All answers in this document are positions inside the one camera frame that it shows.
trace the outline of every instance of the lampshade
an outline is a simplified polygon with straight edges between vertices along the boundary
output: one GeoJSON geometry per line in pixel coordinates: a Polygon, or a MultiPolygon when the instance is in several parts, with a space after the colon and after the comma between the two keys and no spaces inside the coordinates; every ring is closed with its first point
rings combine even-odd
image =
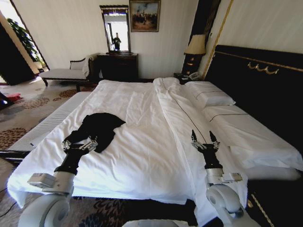
{"type": "Polygon", "coordinates": [[[203,54],[205,52],[205,35],[193,35],[184,53],[203,54]]]}

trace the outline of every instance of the framed painting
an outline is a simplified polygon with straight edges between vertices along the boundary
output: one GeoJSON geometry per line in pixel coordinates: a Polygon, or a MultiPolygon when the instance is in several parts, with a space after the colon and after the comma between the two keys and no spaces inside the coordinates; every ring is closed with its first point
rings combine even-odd
{"type": "Polygon", "coordinates": [[[131,31],[158,32],[161,0],[129,0],[131,31]]]}

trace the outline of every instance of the wall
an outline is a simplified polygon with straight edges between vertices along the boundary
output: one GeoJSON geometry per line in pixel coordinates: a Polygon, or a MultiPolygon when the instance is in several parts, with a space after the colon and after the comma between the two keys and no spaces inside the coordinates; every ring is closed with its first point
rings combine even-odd
{"type": "MultiPolygon", "coordinates": [[[[222,0],[220,7],[229,2],[222,0]]],[[[217,17],[222,18],[226,9],[218,11],[217,17]]],[[[302,12],[302,0],[234,0],[218,44],[303,53],[302,12]]],[[[221,24],[222,19],[212,30],[221,24]]],[[[202,59],[200,71],[206,61],[202,59]]]]}
{"type": "MultiPolygon", "coordinates": [[[[50,69],[107,52],[99,5],[129,0],[13,0],[50,69]]],[[[198,0],[162,0],[159,32],[130,32],[141,78],[172,76],[182,69],[198,0]]]]}
{"type": "Polygon", "coordinates": [[[217,15],[214,19],[213,27],[210,31],[211,36],[208,37],[208,41],[206,43],[205,51],[206,54],[202,57],[200,66],[199,66],[199,72],[202,74],[204,73],[205,67],[207,65],[208,59],[211,56],[211,52],[213,49],[213,46],[215,45],[215,41],[217,39],[217,36],[220,31],[221,24],[223,22],[226,10],[230,4],[230,0],[221,0],[221,3],[219,5],[217,15]]]}
{"type": "Polygon", "coordinates": [[[19,52],[21,53],[21,55],[23,56],[24,60],[26,61],[26,63],[29,65],[29,67],[31,68],[32,72],[34,74],[39,73],[39,70],[37,68],[37,66],[33,63],[32,59],[30,58],[30,56],[28,55],[26,49],[24,48],[24,46],[22,45],[22,43],[20,42],[19,38],[17,37],[16,33],[14,32],[14,30],[11,28],[11,26],[9,25],[8,21],[5,19],[5,17],[2,15],[2,13],[0,12],[0,23],[2,24],[2,26],[4,27],[5,31],[8,33],[8,35],[10,36],[11,40],[13,41],[13,43],[16,45],[17,49],[19,50],[19,52]]]}

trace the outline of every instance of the mirror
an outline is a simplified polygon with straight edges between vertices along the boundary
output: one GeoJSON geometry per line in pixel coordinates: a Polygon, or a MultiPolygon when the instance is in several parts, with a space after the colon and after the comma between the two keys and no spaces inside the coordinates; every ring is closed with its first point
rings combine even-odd
{"type": "Polygon", "coordinates": [[[100,6],[109,52],[130,52],[127,5],[100,6]]]}

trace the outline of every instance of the gold wall trim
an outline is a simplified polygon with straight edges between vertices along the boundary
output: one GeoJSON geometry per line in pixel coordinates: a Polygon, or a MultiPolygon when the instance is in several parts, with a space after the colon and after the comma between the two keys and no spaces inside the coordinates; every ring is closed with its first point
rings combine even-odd
{"type": "Polygon", "coordinates": [[[215,52],[225,54],[225,55],[229,55],[229,56],[232,56],[232,57],[237,57],[237,58],[247,59],[247,60],[250,60],[250,61],[260,62],[260,63],[264,63],[264,64],[267,64],[267,65],[273,65],[273,66],[285,68],[285,69],[288,69],[288,70],[295,70],[295,71],[303,72],[303,69],[292,67],[292,66],[281,65],[281,64],[272,63],[272,62],[269,62],[269,61],[262,61],[262,60],[258,60],[258,59],[243,57],[243,56],[239,56],[239,55],[236,55],[236,54],[225,53],[225,52],[221,52],[221,51],[215,51],[215,52]]]}
{"type": "Polygon", "coordinates": [[[216,41],[214,42],[212,52],[211,52],[211,54],[210,54],[210,56],[209,56],[209,58],[208,58],[208,61],[207,61],[206,66],[205,66],[205,68],[204,68],[204,72],[203,72],[203,75],[202,75],[202,80],[205,79],[206,71],[207,71],[207,69],[208,69],[208,65],[209,65],[209,63],[210,63],[210,61],[211,61],[211,59],[212,59],[212,57],[213,57],[214,50],[215,50],[215,48],[216,48],[216,46],[217,46],[217,43],[218,43],[218,41],[219,41],[221,32],[222,32],[223,27],[224,27],[224,25],[225,25],[226,18],[227,18],[228,14],[229,14],[229,11],[231,10],[232,3],[233,3],[233,0],[230,1],[229,5],[228,5],[228,8],[227,8],[227,10],[226,10],[226,13],[225,13],[224,19],[223,19],[223,21],[222,21],[222,24],[221,24],[219,33],[218,33],[218,35],[217,35],[216,41]]]}

